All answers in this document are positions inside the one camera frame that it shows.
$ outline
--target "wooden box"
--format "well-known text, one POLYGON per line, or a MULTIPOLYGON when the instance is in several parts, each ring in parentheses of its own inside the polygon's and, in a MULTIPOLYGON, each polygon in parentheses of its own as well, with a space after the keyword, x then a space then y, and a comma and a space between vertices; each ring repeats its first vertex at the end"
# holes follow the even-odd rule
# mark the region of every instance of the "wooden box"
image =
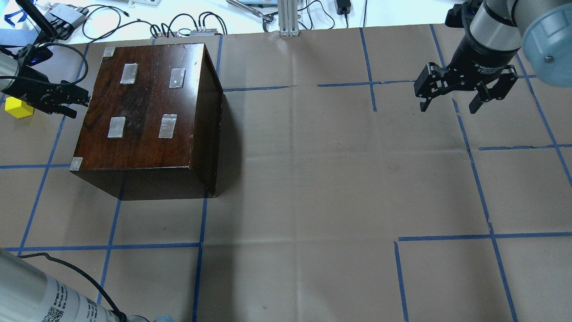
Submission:
POLYGON ((213 197, 222 103, 204 44, 107 48, 70 171, 121 200, 213 197))

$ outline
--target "yellow block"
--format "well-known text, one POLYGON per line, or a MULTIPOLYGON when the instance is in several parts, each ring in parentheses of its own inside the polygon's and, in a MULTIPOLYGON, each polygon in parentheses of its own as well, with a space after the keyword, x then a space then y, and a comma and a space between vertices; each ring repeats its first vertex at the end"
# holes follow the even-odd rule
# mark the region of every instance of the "yellow block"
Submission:
POLYGON ((12 114, 12 116, 17 119, 34 114, 33 107, 14 97, 6 98, 6 107, 4 107, 4 111, 12 114))

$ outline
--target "wire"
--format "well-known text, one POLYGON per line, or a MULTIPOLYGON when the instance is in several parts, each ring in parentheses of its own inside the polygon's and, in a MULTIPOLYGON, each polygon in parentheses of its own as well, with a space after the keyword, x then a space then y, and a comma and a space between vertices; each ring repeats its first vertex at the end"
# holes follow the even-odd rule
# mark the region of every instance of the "wire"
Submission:
POLYGON ((85 70, 84 70, 84 74, 77 79, 76 81, 73 81, 71 83, 61 83, 61 84, 56 84, 56 83, 50 83, 48 81, 42 81, 42 80, 37 80, 34 78, 30 78, 30 77, 22 77, 22 76, 0 76, 0 80, 5 80, 5 79, 12 79, 12 80, 26 80, 26 81, 32 81, 34 83, 39 83, 39 84, 44 84, 44 85, 51 85, 51 86, 72 86, 75 85, 79 82, 81 82, 82 80, 85 79, 85 77, 88 75, 88 61, 87 59, 85 59, 85 56, 82 52, 80 52, 79 50, 77 50, 76 48, 73 48, 70 45, 66 45, 66 44, 60 44, 58 42, 47 42, 45 44, 42 44, 40 47, 51 47, 51 46, 60 46, 60 47, 64 47, 64 48, 68 48, 73 50, 74 52, 76 52, 78 55, 80 55, 81 57, 81 61, 83 62, 83 64, 85 65, 85 70))
POLYGON ((308 19, 310 19, 310 29, 312 29, 312 28, 314 28, 314 22, 312 21, 312 14, 310 13, 310 8, 308 6, 308 0, 306 0, 306 12, 308 13, 308 19))
POLYGON ((76 267, 73 264, 70 264, 66 261, 60 260, 58 258, 54 258, 50 255, 48 255, 47 253, 34 253, 34 254, 29 254, 29 255, 20 255, 18 256, 21 259, 24 258, 31 258, 31 257, 38 257, 38 256, 44 256, 46 257, 49 261, 53 261, 56 262, 58 264, 62 264, 65 267, 71 268, 73 270, 75 270, 77 273, 79 273, 81 276, 83 276, 84 278, 86 278, 90 283, 93 284, 93 286, 95 286, 97 288, 97 290, 101 293, 101 295, 105 298, 105 300, 109 303, 109 305, 112 308, 112 312, 115 313, 122 321, 125 321, 127 316, 121 312, 119 310, 119 308, 117 307, 117 305, 113 302, 113 300, 111 299, 111 297, 109 297, 109 295, 104 291, 103 287, 101 287, 101 285, 96 282, 91 276, 89 276, 86 272, 84 272, 83 270, 81 270, 80 268, 76 267))
POLYGON ((223 34, 228 34, 228 30, 227 30, 227 25, 224 23, 224 20, 217 14, 211 12, 211 11, 205 11, 203 13, 201 13, 200 15, 198 15, 198 25, 201 26, 201 16, 205 14, 205 16, 202 18, 202 26, 205 27, 205 20, 208 16, 213 15, 217 18, 217 20, 220 23, 220 26, 223 28, 223 34))
POLYGON ((150 23, 149 21, 137 19, 137 20, 135 20, 135 21, 128 22, 128 23, 126 23, 126 24, 124 24, 124 25, 121 25, 121 26, 119 26, 119 27, 117 27, 117 28, 114 28, 114 29, 108 31, 107 33, 105 33, 105 34, 99 36, 98 38, 95 38, 95 39, 91 40, 91 41, 89 42, 89 44, 91 44, 92 42, 96 42, 96 41, 98 41, 98 40, 101 40, 101 39, 103 39, 103 38, 107 38, 107 37, 111 36, 114 32, 116 32, 117 30, 119 30, 119 29, 121 29, 121 28, 123 28, 123 27, 127 27, 127 26, 129 26, 129 25, 132 25, 132 24, 134 24, 134 23, 138 23, 138 22, 144 22, 144 23, 147 23, 147 24, 148 24, 149 26, 151 26, 151 27, 153 26, 153 24, 150 23))
MULTIPOLYGON (((320 0, 313 0, 313 1, 310 2, 307 6, 301 8, 301 9, 298 9, 298 11, 302 11, 302 10, 308 9, 308 8, 309 8, 311 5, 313 5, 315 2, 317 2, 317 3, 320 4, 320 6, 321 6, 321 8, 322 8, 322 11, 324 12, 324 14, 326 14, 326 15, 332 20, 332 26, 331 26, 330 28, 328 28, 328 29, 333 29, 333 28, 336 26, 336 21, 335 21, 334 18, 332 18, 332 16, 329 15, 328 12, 324 9, 324 5, 322 4, 322 2, 321 2, 320 0)), ((277 14, 278 14, 278 11, 275 11, 275 12, 269 13, 269 14, 267 14, 267 15, 269 15, 269 16, 271 16, 271 17, 274 17, 274 16, 277 15, 277 14)), ((262 28, 263 28, 264 32, 268 32, 268 29, 267 29, 265 23, 262 24, 262 28)))
POLYGON ((85 20, 85 21, 83 22, 83 24, 81 25, 81 32, 84 34, 84 36, 85 36, 87 39, 90 39, 90 40, 103 39, 103 38, 106 38, 106 37, 108 37, 108 36, 111 36, 111 35, 115 32, 115 30, 117 30, 117 29, 121 26, 121 13, 123 13, 126 17, 129 17, 129 13, 128 13, 127 11, 123 11, 123 10, 121 10, 120 8, 114 7, 114 6, 89 5, 89 6, 87 6, 87 7, 84 7, 84 9, 87 9, 87 8, 90 8, 90 7, 95 7, 95 6, 97 6, 97 8, 95 8, 92 12, 90 12, 89 14, 87 14, 87 15, 85 16, 86 20, 85 20), (109 33, 109 35, 107 35, 106 37, 103 37, 103 38, 93 38, 93 37, 89 37, 89 36, 85 33, 85 25, 86 25, 86 23, 88 22, 88 20, 90 19, 90 17, 92 16, 92 14, 94 14, 95 12, 97 12, 97 10, 101 10, 101 9, 111 9, 111 10, 115 11, 115 13, 117 13, 117 17, 118 17, 117 26, 115 27, 115 29, 112 29, 112 30, 110 30, 109 32, 105 33, 105 34, 108 34, 108 33, 109 33))
POLYGON ((363 6, 363 26, 362 27, 366 27, 366 17, 367 17, 367 0, 366 0, 366 4, 363 6))
POLYGON ((180 13, 180 14, 176 15, 176 16, 171 20, 171 22, 169 23, 169 29, 171 28, 171 26, 173 25, 173 23, 175 22, 175 20, 176 20, 178 17, 182 17, 182 16, 186 16, 186 17, 191 18, 191 19, 193 20, 193 24, 194 24, 195 30, 198 31, 198 26, 200 26, 200 23, 201 23, 200 18, 199 18, 199 21, 198 21, 198 22, 199 22, 199 25, 197 26, 197 21, 193 18, 192 15, 187 14, 187 13, 180 13))

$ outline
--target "grid line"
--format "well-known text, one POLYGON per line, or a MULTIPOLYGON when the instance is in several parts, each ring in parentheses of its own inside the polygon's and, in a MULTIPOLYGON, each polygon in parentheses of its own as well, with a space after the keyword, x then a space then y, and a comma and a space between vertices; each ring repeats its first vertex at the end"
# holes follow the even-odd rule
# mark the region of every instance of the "grid line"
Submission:
POLYGON ((369 85, 370 85, 371 105, 373 106, 374 112, 377 112, 378 107, 377 107, 377 104, 375 103, 375 92, 374 92, 374 85, 372 84, 370 57, 367 54, 366 37, 363 34, 363 28, 359 29, 359 34, 362 38, 363 54, 364 54, 364 57, 366 58, 367 79, 370 81, 369 85))

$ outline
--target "black cable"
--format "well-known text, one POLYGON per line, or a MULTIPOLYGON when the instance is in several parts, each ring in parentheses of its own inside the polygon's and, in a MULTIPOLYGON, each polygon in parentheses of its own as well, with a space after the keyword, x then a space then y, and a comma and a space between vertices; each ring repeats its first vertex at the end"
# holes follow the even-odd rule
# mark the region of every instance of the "black cable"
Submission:
POLYGON ((169 23, 169 29, 171 28, 171 26, 173 26, 173 23, 175 22, 175 20, 176 20, 178 17, 182 17, 182 16, 186 16, 186 17, 191 18, 191 19, 193 20, 193 24, 194 24, 195 30, 198 30, 198 26, 200 26, 200 23, 201 23, 200 18, 199 18, 199 20, 198 20, 199 25, 197 26, 197 21, 193 18, 192 15, 187 14, 187 13, 180 13, 180 14, 176 15, 176 16, 171 20, 171 22, 169 23))
POLYGON ((314 22, 312 21, 312 14, 310 13, 310 8, 308 8, 308 0, 306 0, 306 12, 308 13, 308 18, 310 19, 310 29, 314 28, 314 22))
POLYGON ((92 42, 96 42, 96 41, 98 41, 98 40, 101 40, 101 39, 103 39, 103 38, 107 38, 107 37, 111 36, 114 32, 116 32, 118 29, 121 29, 121 28, 123 28, 123 27, 127 27, 127 26, 129 26, 129 25, 132 25, 132 24, 138 23, 138 22, 144 22, 144 23, 147 23, 149 26, 153 26, 153 24, 150 23, 149 21, 137 19, 137 20, 135 20, 135 21, 128 22, 128 23, 126 23, 126 24, 124 24, 124 25, 121 25, 121 26, 119 26, 119 27, 117 27, 117 28, 115 28, 115 29, 112 29, 112 30, 108 31, 107 33, 105 33, 105 34, 99 36, 98 38, 95 38, 95 39, 91 40, 91 41, 89 42, 89 44, 91 44, 92 42))
POLYGON ((211 12, 211 11, 205 11, 205 12, 201 13, 200 15, 198 15, 198 21, 199 21, 198 25, 199 25, 199 26, 201 25, 201 22, 200 22, 200 21, 201 21, 201 16, 202 16, 203 14, 205 14, 205 16, 202 18, 202 26, 203 26, 203 27, 206 27, 206 24, 205 24, 206 18, 207 18, 208 16, 210 16, 210 15, 213 15, 213 16, 215 16, 215 17, 217 18, 217 20, 218 20, 219 23, 220 23, 220 26, 223 28, 223 34, 228 34, 227 25, 224 23, 224 20, 223 20, 219 15, 217 15, 217 14, 211 12))
POLYGON ((366 0, 366 4, 363 6, 363 26, 362 27, 366 27, 366 17, 367 17, 367 0, 366 0))
POLYGON ((114 6, 89 5, 89 6, 87 6, 87 7, 84 7, 84 9, 87 9, 87 8, 90 8, 90 7, 95 7, 95 6, 97 6, 97 8, 95 8, 93 11, 91 11, 89 14, 87 14, 87 15, 85 16, 85 17, 86 17, 86 20, 83 22, 83 24, 82 24, 82 26, 81 26, 81 32, 84 34, 84 36, 85 36, 87 39, 90 39, 90 40, 94 40, 94 39, 97 39, 97 38, 89 37, 89 36, 85 33, 85 25, 86 25, 86 23, 88 22, 88 20, 90 19, 90 17, 92 16, 92 14, 94 14, 95 12, 97 12, 97 10, 101 10, 101 9, 111 9, 111 10, 115 11, 115 13, 117 13, 117 17, 118 17, 117 26, 115 27, 115 29, 113 29, 113 31, 117 30, 117 29, 121 26, 121 13, 123 13, 126 17, 129 17, 129 13, 128 13, 127 11, 123 11, 123 10, 121 10, 120 8, 114 7, 114 6))
POLYGON ((167 36, 167 38, 169 38, 169 32, 171 32, 171 35, 173 35, 173 38, 175 38, 175 33, 171 30, 171 27, 168 26, 166 23, 164 22, 161 23, 161 30, 163 31, 163 36, 167 36))
POLYGON ((308 27, 306 27, 301 21, 298 21, 298 23, 299 23, 302 27, 304 27, 304 29, 308 30, 308 27))
POLYGON ((49 261, 53 261, 53 262, 56 262, 58 264, 62 264, 65 267, 68 267, 68 268, 75 270, 77 273, 79 273, 81 276, 86 278, 90 283, 93 284, 93 286, 95 286, 97 288, 97 290, 101 293, 101 296, 103 296, 105 298, 105 300, 109 303, 109 305, 112 308, 112 312, 115 315, 117 315, 122 321, 126 320, 127 316, 119 310, 119 308, 113 302, 111 297, 109 297, 109 295, 104 291, 103 287, 101 287, 101 285, 98 282, 96 282, 91 276, 89 276, 86 272, 84 272, 80 268, 76 267, 75 265, 70 264, 66 261, 60 260, 58 258, 54 258, 54 257, 48 255, 47 253, 34 253, 34 254, 29 254, 29 255, 20 255, 18 257, 21 259, 24 259, 24 258, 37 257, 37 256, 44 256, 49 261))
POLYGON ((73 48, 70 45, 60 44, 57 42, 47 42, 45 44, 42 44, 40 47, 51 47, 51 46, 60 46, 60 47, 68 48, 68 49, 71 49, 74 52, 76 52, 78 55, 80 55, 81 60, 82 60, 83 64, 85 65, 85 70, 84 70, 84 74, 78 80, 73 81, 71 83, 62 83, 62 84, 50 83, 48 81, 41 81, 41 80, 36 80, 36 79, 30 78, 30 77, 22 77, 22 76, 0 76, 0 80, 4 80, 4 79, 27 80, 27 81, 32 81, 35 83, 44 84, 44 85, 51 85, 51 86, 71 86, 71 85, 75 85, 75 84, 81 82, 82 80, 84 80, 85 77, 88 75, 88 61, 87 61, 87 59, 85 59, 84 54, 82 52, 80 52, 79 50, 77 50, 76 48, 73 48))

